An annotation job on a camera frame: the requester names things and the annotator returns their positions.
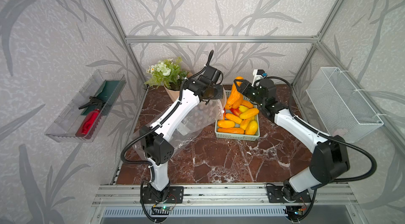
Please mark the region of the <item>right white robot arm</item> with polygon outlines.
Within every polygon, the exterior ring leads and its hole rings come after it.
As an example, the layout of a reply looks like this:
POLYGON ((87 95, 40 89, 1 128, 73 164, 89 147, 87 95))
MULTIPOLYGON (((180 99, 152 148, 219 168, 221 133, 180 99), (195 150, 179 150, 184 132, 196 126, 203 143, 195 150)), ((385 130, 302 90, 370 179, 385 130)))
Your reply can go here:
POLYGON ((309 166, 284 181, 282 194, 286 201, 294 202, 298 195, 308 189, 318 189, 332 182, 354 182, 371 177, 377 170, 376 159, 367 151, 347 143, 340 136, 331 136, 311 126, 294 114, 291 106, 286 106, 276 98, 275 76, 267 76, 257 70, 254 81, 235 79, 237 91, 257 105, 258 111, 279 127, 288 131, 303 143, 312 153, 309 166), (341 178, 350 170, 348 149, 353 149, 370 162, 370 169, 359 176, 341 178))

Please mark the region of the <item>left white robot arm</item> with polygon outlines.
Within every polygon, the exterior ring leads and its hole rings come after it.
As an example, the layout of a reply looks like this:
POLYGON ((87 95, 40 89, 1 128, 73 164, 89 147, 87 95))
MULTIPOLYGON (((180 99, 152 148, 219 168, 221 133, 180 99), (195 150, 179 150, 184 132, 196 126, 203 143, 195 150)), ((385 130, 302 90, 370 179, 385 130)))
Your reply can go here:
POLYGON ((168 178, 168 162, 175 153, 172 144, 173 134, 183 120, 192 114, 194 108, 204 104, 202 117, 213 123, 222 118, 224 106, 223 73, 211 66, 214 51, 211 50, 208 60, 202 70, 185 78, 179 89, 179 97, 168 110, 150 126, 139 130, 139 136, 130 141, 121 151, 120 159, 124 164, 147 165, 150 169, 151 180, 147 186, 141 187, 141 196, 147 196, 152 201, 160 203, 167 200, 170 190, 168 178), (127 151, 137 142, 145 160, 132 161, 126 158, 127 151))

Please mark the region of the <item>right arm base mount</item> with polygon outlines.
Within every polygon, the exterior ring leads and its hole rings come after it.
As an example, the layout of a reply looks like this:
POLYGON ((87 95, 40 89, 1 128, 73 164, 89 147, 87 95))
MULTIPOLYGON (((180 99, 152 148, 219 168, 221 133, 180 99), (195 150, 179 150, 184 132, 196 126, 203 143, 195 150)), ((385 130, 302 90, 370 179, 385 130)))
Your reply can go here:
POLYGON ((310 203, 312 198, 308 190, 295 192, 290 187, 267 183, 265 186, 269 203, 310 203))

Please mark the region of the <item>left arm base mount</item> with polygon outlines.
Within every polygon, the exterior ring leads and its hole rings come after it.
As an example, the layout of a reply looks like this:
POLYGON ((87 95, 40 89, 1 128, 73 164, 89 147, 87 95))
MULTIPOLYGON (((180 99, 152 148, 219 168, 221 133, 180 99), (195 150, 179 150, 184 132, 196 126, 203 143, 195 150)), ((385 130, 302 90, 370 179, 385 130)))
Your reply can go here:
POLYGON ((144 204, 157 204, 161 202, 169 204, 181 204, 184 197, 184 187, 168 186, 163 191, 158 191, 151 185, 142 187, 142 202, 144 204))

